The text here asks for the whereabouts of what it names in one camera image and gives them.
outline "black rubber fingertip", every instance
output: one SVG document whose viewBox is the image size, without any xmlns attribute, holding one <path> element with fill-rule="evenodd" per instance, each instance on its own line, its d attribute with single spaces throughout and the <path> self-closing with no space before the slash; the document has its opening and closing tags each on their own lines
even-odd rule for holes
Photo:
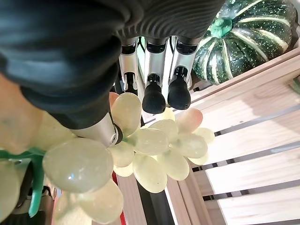
<svg viewBox="0 0 300 225">
<path fill-rule="evenodd" d="M 185 110 L 191 105 L 188 85 L 183 79 L 176 79 L 169 85 L 168 104 L 174 109 Z"/>
<path fill-rule="evenodd" d="M 157 84 L 151 83 L 146 87 L 142 109 L 151 114 L 159 114 L 165 111 L 165 98 Z"/>
</svg>

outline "wooden crate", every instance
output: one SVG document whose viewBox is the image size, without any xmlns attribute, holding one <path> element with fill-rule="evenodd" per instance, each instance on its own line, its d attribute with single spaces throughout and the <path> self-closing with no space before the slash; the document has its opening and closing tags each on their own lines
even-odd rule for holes
<svg viewBox="0 0 300 225">
<path fill-rule="evenodd" d="M 190 224 L 300 224 L 299 75 L 297 48 L 192 97 L 219 135 L 206 165 L 177 182 Z"/>
</svg>

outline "red object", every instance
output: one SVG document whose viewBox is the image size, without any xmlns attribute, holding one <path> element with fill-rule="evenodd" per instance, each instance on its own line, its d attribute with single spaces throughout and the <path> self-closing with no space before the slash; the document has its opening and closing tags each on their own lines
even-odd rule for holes
<svg viewBox="0 0 300 225">
<path fill-rule="evenodd" d="M 117 175 L 115 172 L 112 173 L 112 180 L 118 185 Z M 124 211 L 120 215 L 121 225 L 126 225 Z"/>
</svg>

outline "teal plastic tie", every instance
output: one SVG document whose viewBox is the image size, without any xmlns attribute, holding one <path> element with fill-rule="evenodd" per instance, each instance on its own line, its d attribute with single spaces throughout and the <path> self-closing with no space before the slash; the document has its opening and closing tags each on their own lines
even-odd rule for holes
<svg viewBox="0 0 300 225">
<path fill-rule="evenodd" d="M 28 214 L 30 218 L 34 217 L 38 213 L 39 206 L 41 204 L 42 192 L 44 188 L 44 170 L 43 170 L 43 156 L 45 152 L 38 148 L 30 148 L 28 151 L 20 154 L 13 155 L 7 151 L 0 150 L 0 159 L 27 159 L 29 158 L 33 165 L 33 183 L 32 183 L 32 199 Z"/>
</svg>

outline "grape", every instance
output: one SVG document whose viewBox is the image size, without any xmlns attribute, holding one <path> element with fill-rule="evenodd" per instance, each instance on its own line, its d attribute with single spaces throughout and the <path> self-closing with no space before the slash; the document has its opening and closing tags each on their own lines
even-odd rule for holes
<svg viewBox="0 0 300 225">
<path fill-rule="evenodd" d="M 122 130 L 123 136 L 133 134 L 141 121 L 142 104 L 132 93 L 121 94 L 112 106 L 112 119 Z"/>
<path fill-rule="evenodd" d="M 203 137 L 205 139 L 205 142 L 207 144 L 212 143 L 213 140 L 215 139 L 214 132 L 212 132 L 212 130 L 210 130 L 208 128 L 199 127 L 193 133 L 196 134 L 196 135 L 198 135 L 198 136 Z"/>
<path fill-rule="evenodd" d="M 170 142 L 173 141 L 178 135 L 178 127 L 176 122 L 173 120 L 160 120 L 152 124 L 149 128 L 163 131 L 167 135 Z"/>
<path fill-rule="evenodd" d="M 113 157 L 100 142 L 74 138 L 48 150 L 43 168 L 57 187 L 85 193 L 107 183 L 113 172 Z"/>
<path fill-rule="evenodd" d="M 109 92 L 109 106 L 110 108 L 113 106 L 116 99 L 119 97 L 119 95 L 115 92 Z"/>
<path fill-rule="evenodd" d="M 44 112 L 42 125 L 30 145 L 32 147 L 38 147 L 41 150 L 47 151 L 51 147 L 75 137 L 76 135 L 74 135 L 68 128 L 61 125 L 49 113 Z"/>
<path fill-rule="evenodd" d="M 208 152 L 201 158 L 188 158 L 188 159 L 196 165 L 204 165 L 208 159 Z"/>
<path fill-rule="evenodd" d="M 89 217 L 101 224 L 118 219 L 124 206 L 123 195 L 112 179 L 95 192 L 78 194 L 77 201 Z"/>
<path fill-rule="evenodd" d="M 146 155 L 158 155 L 168 150 L 167 135 L 157 129 L 140 129 L 128 138 L 136 151 Z"/>
<path fill-rule="evenodd" d="M 113 164 L 117 167 L 126 167 L 132 163 L 135 147 L 125 141 L 121 141 L 108 148 L 113 157 Z"/>
<path fill-rule="evenodd" d="M 11 154 L 25 152 L 42 122 L 42 111 L 32 106 L 19 86 L 0 74 L 0 147 Z"/>
<path fill-rule="evenodd" d="M 121 177 L 129 177 L 133 173 L 132 163 L 126 167 L 113 166 L 114 172 Z"/>
<path fill-rule="evenodd" d="M 135 154 L 133 173 L 137 181 L 149 192 L 158 193 L 167 185 L 167 175 L 162 166 L 152 157 Z"/>
<path fill-rule="evenodd" d="M 195 134 L 179 134 L 178 139 L 172 142 L 170 147 L 188 158 L 201 158 L 207 152 L 205 140 Z"/>
<path fill-rule="evenodd" d="M 202 113 L 197 109 L 188 109 L 176 120 L 180 133 L 192 133 L 200 126 L 203 120 Z"/>
<path fill-rule="evenodd" d="M 171 108 L 166 108 L 161 114 L 156 114 L 156 120 L 173 120 L 175 121 L 175 116 Z"/>
<path fill-rule="evenodd" d="M 53 225 L 91 225 L 92 219 L 75 202 L 74 195 L 63 192 L 53 213 Z"/>
<path fill-rule="evenodd" d="M 157 161 L 161 164 L 167 175 L 174 180 L 184 180 L 189 174 L 188 162 L 172 148 L 158 155 Z"/>
<path fill-rule="evenodd" d="M 15 209 L 20 181 L 13 162 L 0 161 L 0 223 Z"/>
</svg>

